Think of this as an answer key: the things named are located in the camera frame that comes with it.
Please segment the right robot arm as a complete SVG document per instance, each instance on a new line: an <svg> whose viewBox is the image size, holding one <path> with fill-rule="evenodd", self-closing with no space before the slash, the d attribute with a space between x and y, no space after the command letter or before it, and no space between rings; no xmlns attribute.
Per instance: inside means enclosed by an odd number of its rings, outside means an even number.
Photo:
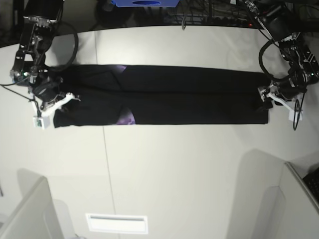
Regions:
<svg viewBox="0 0 319 239"><path fill-rule="evenodd" d="M9 73L12 83L2 85L6 90L10 86L27 87L28 101L32 102L37 118L47 117L77 98L73 93L60 90L61 73L72 65L79 47L76 29L62 21L63 5L62 0L28 1L18 50ZM73 32L73 52L66 64L49 67L45 64L46 52L61 25L70 26Z"/></svg>

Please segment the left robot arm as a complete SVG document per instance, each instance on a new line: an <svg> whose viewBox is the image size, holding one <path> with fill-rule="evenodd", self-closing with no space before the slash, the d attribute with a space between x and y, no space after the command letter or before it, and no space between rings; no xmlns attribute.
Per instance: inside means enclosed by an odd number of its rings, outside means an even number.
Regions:
<svg viewBox="0 0 319 239"><path fill-rule="evenodd" d="M244 4L252 20L269 35L258 56L260 68L270 80L268 86L258 89L264 108L296 101L309 85L319 81L319 63L304 40L302 23L282 0L246 0ZM264 53L271 45L278 47L290 66L286 76L276 77L264 65Z"/></svg>

